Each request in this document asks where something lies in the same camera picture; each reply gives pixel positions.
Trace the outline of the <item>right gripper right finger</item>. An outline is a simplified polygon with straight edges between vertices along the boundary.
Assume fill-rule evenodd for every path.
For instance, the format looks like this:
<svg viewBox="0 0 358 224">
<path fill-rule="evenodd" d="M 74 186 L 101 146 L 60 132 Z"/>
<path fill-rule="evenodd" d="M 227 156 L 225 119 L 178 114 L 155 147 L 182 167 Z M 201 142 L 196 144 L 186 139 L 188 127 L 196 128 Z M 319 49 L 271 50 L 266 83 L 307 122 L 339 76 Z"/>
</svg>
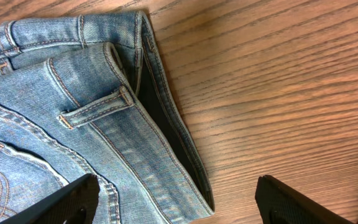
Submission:
<svg viewBox="0 0 358 224">
<path fill-rule="evenodd" d="M 259 177 L 255 201 L 263 224 L 352 224 L 271 175 Z"/>
</svg>

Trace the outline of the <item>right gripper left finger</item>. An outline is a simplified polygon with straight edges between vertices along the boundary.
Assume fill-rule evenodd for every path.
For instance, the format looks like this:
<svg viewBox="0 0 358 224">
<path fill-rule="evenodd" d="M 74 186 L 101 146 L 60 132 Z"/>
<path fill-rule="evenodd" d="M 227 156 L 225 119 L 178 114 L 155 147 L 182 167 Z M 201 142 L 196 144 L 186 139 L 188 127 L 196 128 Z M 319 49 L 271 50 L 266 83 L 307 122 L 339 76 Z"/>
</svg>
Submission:
<svg viewBox="0 0 358 224">
<path fill-rule="evenodd" d="M 96 176 L 85 174 L 1 224 L 91 224 L 99 191 Z"/>
</svg>

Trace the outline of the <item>blue denim jeans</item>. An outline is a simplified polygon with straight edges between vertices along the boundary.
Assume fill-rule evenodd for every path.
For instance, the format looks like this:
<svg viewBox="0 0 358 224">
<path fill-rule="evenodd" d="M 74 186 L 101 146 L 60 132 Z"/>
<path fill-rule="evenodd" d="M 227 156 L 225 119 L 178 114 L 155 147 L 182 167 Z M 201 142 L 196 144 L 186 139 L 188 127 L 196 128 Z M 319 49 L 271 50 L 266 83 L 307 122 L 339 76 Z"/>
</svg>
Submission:
<svg viewBox="0 0 358 224">
<path fill-rule="evenodd" d="M 0 24 L 0 222 L 85 174 L 95 223 L 214 213 L 142 11 Z"/>
</svg>

